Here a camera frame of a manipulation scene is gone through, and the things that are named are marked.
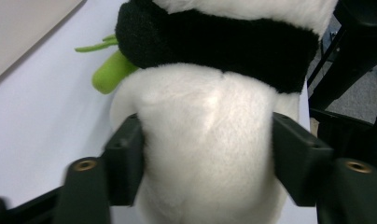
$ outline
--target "white table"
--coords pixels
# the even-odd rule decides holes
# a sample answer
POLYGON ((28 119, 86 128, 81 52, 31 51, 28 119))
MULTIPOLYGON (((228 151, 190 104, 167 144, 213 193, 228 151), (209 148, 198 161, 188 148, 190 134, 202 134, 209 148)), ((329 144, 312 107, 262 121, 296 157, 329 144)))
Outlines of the white table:
MULTIPOLYGON (((0 78, 0 196, 15 207, 59 187, 66 166, 101 154, 112 134, 112 95, 91 74, 116 47, 79 54, 114 33, 123 0, 88 1, 70 20, 0 78)), ((309 127, 307 94, 300 123, 309 127)), ((140 223, 132 208, 114 208, 115 223, 140 223)), ((279 223, 316 223, 313 208, 287 203, 279 223)))

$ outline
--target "panda plush toy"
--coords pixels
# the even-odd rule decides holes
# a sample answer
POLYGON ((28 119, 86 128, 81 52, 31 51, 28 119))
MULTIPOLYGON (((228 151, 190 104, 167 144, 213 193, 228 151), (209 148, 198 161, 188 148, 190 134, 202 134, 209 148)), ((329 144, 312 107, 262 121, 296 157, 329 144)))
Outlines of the panda plush toy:
POLYGON ((116 27, 140 69, 111 106, 137 114, 144 223, 275 223, 286 192, 273 172, 272 112, 299 118, 310 61, 337 0, 131 0, 116 27))

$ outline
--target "black plush scarf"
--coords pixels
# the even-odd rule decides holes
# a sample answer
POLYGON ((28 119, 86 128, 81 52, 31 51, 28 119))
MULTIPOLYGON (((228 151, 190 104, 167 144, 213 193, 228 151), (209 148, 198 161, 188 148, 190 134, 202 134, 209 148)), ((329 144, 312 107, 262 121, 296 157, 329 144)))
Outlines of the black plush scarf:
POLYGON ((243 21, 197 10, 168 14, 151 0, 119 11, 116 36, 136 66, 195 63, 263 81, 279 92, 301 92, 318 35, 281 21, 243 21))

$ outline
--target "white surface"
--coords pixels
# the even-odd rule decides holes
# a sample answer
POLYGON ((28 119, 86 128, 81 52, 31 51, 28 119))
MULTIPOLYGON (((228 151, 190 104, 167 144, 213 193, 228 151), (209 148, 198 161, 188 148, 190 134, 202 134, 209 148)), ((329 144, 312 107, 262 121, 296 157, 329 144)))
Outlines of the white surface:
POLYGON ((0 0, 0 75, 82 0, 0 0))
MULTIPOLYGON (((0 79, 0 196, 9 207, 62 184, 65 167, 99 156, 111 135, 112 95, 91 86, 91 74, 116 49, 79 54, 113 34, 122 0, 88 1, 9 74, 0 79)), ((306 92, 301 120, 309 127, 306 92)), ((115 223, 140 223, 133 208, 113 208, 115 223)), ((281 224, 315 224, 314 209, 285 207, 281 224)))

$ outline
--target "black chair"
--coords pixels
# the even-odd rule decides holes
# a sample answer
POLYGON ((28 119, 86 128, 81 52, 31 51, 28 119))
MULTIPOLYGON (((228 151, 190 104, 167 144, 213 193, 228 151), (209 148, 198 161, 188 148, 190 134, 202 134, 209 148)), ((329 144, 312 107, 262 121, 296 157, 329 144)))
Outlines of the black chair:
POLYGON ((336 49, 335 61, 314 88, 310 108, 326 109, 377 65, 377 0, 340 0, 334 16, 342 25, 310 75, 308 85, 336 49))

